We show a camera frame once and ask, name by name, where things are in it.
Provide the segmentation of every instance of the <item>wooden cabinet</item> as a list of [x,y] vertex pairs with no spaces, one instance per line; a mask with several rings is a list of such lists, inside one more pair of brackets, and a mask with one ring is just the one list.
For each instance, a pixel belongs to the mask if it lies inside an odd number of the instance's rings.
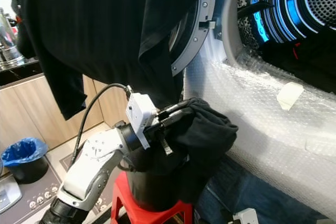
[[[88,104],[96,90],[93,81],[84,77],[84,89]],[[45,77],[14,86],[14,90],[27,110],[49,148],[54,148],[77,135],[84,111],[65,121],[52,95]],[[95,104],[86,120],[85,130],[103,121],[99,104]]]
[[[98,93],[106,84],[99,81],[93,81]],[[104,121],[110,126],[124,120],[128,122],[125,110],[127,106],[127,99],[125,92],[120,88],[110,88],[100,98],[99,104],[103,114]]]
[[[88,77],[83,81],[88,105],[105,84]],[[121,120],[128,122],[126,106],[125,92],[111,88],[90,110],[85,130],[104,121],[109,126]],[[84,111],[65,121],[44,76],[2,89],[0,152],[25,137],[37,137],[52,149],[77,135],[83,114]]]
[[0,90],[0,153],[25,137],[44,141],[14,88]]

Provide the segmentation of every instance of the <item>trash can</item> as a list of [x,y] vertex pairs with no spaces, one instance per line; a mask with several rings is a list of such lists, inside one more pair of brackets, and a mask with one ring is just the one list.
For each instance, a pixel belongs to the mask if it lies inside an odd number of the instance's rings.
[[2,153],[3,165],[22,184],[38,181],[48,171],[45,158],[48,146],[33,137],[12,144]]

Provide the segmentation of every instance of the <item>blue trash bag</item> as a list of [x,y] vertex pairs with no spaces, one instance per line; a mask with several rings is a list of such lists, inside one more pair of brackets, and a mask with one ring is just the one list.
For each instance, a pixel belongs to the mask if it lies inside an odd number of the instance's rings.
[[30,163],[43,157],[47,151],[47,144],[41,140],[34,137],[24,138],[2,153],[3,165],[10,167]]

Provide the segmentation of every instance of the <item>kitchen counter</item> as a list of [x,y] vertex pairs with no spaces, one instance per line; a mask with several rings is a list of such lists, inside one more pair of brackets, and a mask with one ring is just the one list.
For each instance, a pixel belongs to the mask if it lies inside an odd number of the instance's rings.
[[33,60],[24,65],[4,69],[0,71],[0,89],[18,84],[21,81],[27,81],[30,78],[39,77],[42,74],[42,69],[38,60]]

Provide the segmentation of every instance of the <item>tape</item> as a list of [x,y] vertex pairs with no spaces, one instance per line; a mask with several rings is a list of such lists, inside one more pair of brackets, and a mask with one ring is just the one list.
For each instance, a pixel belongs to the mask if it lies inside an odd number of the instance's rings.
[[277,95],[277,100],[283,110],[289,111],[305,89],[301,84],[288,82]]

